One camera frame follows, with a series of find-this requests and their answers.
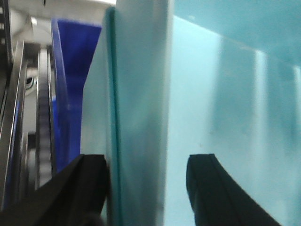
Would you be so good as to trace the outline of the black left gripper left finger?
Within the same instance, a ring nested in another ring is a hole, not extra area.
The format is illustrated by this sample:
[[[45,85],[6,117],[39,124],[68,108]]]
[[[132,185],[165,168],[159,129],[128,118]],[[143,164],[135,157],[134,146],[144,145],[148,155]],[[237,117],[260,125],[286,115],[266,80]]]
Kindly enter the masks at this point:
[[[28,197],[0,213],[2,226],[102,226],[109,174],[104,155],[79,155]]]

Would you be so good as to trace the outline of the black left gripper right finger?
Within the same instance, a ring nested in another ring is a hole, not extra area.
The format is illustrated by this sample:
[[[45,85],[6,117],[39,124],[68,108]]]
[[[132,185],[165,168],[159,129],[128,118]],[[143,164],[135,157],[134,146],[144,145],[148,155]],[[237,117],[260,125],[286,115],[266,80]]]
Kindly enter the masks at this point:
[[[214,154],[189,156],[186,187],[197,226],[279,224],[235,182]]]

